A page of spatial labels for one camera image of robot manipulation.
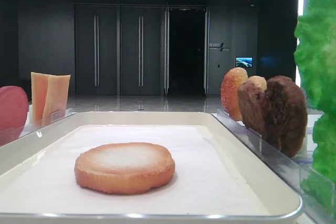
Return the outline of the green lettuce leaf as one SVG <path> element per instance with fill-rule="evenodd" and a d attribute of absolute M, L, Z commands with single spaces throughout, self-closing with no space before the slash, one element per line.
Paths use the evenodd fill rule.
<path fill-rule="evenodd" d="M 301 185 L 305 193 L 331 213 L 335 210 L 335 117 L 324 114 L 314 123 L 313 141 L 317 144 L 313 171 Z"/>
<path fill-rule="evenodd" d="M 295 61 L 312 106 L 335 115 L 335 0 L 309 0 L 295 36 Z"/>

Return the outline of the inner brown meat patty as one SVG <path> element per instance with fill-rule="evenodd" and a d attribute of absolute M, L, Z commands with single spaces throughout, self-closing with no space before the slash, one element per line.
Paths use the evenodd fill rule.
<path fill-rule="evenodd" d="M 263 90 L 252 81 L 238 88 L 238 105 L 244 125 L 262 136 L 274 148 L 281 150 L 280 133 L 271 113 L 270 102 Z"/>

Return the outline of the round bread slice on tray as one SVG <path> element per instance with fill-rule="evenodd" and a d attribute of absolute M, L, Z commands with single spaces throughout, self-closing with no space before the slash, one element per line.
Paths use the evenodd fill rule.
<path fill-rule="evenodd" d="M 166 185 L 174 173 L 168 149 L 151 143 L 101 145 L 80 154 L 75 162 L 78 185 L 105 194 L 142 194 Z"/>

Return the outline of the right orange cheese slice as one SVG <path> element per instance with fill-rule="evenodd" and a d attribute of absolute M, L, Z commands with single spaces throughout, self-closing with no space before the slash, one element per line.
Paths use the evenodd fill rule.
<path fill-rule="evenodd" d="M 63 76 L 50 75 L 48 77 L 42 126 L 47 126 L 54 119 L 65 116 L 70 78 L 70 74 Z"/>

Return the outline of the orange cheese slice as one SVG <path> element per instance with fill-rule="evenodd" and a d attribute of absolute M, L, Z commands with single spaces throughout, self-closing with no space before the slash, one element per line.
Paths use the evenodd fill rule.
<path fill-rule="evenodd" d="M 38 122 L 43 118 L 46 101 L 49 74 L 31 72 L 31 102 L 33 107 L 33 121 Z"/>
<path fill-rule="evenodd" d="M 47 126 L 54 119 L 65 116 L 70 78 L 70 74 L 63 76 L 50 75 L 48 77 L 42 126 Z"/>

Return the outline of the outer brown meat patty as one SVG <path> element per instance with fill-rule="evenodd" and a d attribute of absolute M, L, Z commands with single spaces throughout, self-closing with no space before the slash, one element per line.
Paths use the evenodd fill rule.
<path fill-rule="evenodd" d="M 267 81 L 264 140 L 288 157 L 303 145 L 308 123 L 306 97 L 291 78 L 276 76 Z"/>

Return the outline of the left orange cheese slice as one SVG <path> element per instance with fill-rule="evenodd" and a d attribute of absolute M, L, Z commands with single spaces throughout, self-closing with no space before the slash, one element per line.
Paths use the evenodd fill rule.
<path fill-rule="evenodd" d="M 46 101 L 49 74 L 31 72 L 31 102 L 33 107 L 33 121 L 38 122 L 43 118 Z"/>

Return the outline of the red tomato slice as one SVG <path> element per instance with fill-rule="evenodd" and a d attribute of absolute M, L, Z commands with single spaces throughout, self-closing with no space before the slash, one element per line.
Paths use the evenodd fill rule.
<path fill-rule="evenodd" d="M 1 87 L 1 146 L 19 138 L 28 109 L 27 94 L 21 87 Z"/>

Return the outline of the outer golden bun slice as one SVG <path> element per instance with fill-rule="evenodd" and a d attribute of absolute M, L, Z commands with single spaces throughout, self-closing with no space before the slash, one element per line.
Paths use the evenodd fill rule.
<path fill-rule="evenodd" d="M 248 80 L 247 71 L 244 68 L 236 67 L 230 69 L 223 78 L 221 85 L 221 101 L 224 110 L 235 121 L 241 121 L 242 116 L 238 105 L 238 88 Z"/>

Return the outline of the golden bun slice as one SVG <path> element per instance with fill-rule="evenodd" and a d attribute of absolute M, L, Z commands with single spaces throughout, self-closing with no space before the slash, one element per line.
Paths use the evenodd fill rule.
<path fill-rule="evenodd" d="M 248 78 L 249 81 L 253 82 L 256 86 L 260 87 L 262 91 L 267 89 L 267 81 L 261 76 L 251 76 Z"/>
<path fill-rule="evenodd" d="M 241 121 L 242 116 L 238 105 L 238 88 L 248 80 L 247 71 L 244 68 L 236 67 L 230 69 L 223 78 L 221 85 L 221 101 L 224 110 L 235 121 Z"/>

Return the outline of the inner golden bun slice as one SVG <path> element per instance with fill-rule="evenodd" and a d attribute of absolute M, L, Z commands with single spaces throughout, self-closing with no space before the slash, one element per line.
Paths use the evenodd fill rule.
<path fill-rule="evenodd" d="M 260 87 L 262 91 L 267 89 L 267 81 L 261 76 L 251 76 L 248 78 L 249 81 L 253 82 L 256 86 Z"/>

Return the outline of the white metal tray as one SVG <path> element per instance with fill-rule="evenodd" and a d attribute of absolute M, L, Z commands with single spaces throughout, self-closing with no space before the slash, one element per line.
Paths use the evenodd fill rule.
<path fill-rule="evenodd" d="M 165 146 L 172 181 L 133 196 L 79 187 L 76 158 L 118 142 Z M 1 223 L 297 223 L 302 213 L 302 197 L 208 113 L 81 112 L 1 147 Z"/>

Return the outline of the left clear acrylic rack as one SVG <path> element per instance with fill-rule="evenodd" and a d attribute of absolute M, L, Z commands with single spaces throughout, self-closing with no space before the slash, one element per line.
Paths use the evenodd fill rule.
<path fill-rule="evenodd" d="M 60 121 L 70 115 L 75 114 L 75 112 L 73 111 L 72 108 L 69 109 L 65 109 L 62 111 L 56 111 L 53 112 L 50 117 L 47 118 L 47 124 L 46 125 L 50 125 L 52 123 L 55 123 L 57 121 Z M 23 127 L 23 130 L 21 132 L 21 134 L 19 135 L 19 137 L 23 137 L 27 134 L 30 134 L 31 132 L 34 132 L 36 130 L 39 130 L 43 128 L 43 122 L 42 121 L 38 121 L 38 122 L 34 122 L 33 121 L 33 106 L 29 105 L 29 110 L 27 113 L 27 119 L 26 119 L 26 124 Z"/>

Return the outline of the clear acrylic rack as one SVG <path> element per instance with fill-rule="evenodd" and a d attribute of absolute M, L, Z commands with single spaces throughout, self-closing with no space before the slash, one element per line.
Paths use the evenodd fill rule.
<path fill-rule="evenodd" d="M 234 121 L 226 112 L 218 110 L 213 116 L 302 196 L 305 220 L 299 223 L 335 223 L 335 183 L 312 167 L 313 151 L 317 146 L 312 139 L 313 124 L 320 114 L 308 115 L 303 146 L 293 158 L 269 145 L 242 122 Z"/>
<path fill-rule="evenodd" d="M 47 124 L 46 125 L 50 125 L 52 123 L 55 123 L 57 121 L 60 121 L 70 115 L 75 114 L 75 112 L 73 111 L 72 108 L 69 109 L 65 109 L 62 111 L 56 111 L 53 112 L 50 117 L 47 118 Z M 42 121 L 38 121 L 38 122 L 34 122 L 33 121 L 33 106 L 29 105 L 29 110 L 27 113 L 27 119 L 26 119 L 26 124 L 23 127 L 23 130 L 21 132 L 21 134 L 19 135 L 19 137 L 23 137 L 27 134 L 30 134 L 31 132 L 34 132 L 36 130 L 39 130 L 43 128 L 43 122 Z"/>

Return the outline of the small wall display screen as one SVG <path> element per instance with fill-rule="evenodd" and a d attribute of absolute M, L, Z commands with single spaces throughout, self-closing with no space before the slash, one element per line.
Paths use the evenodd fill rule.
<path fill-rule="evenodd" d="M 253 58 L 252 57 L 236 57 L 235 67 L 252 68 Z"/>

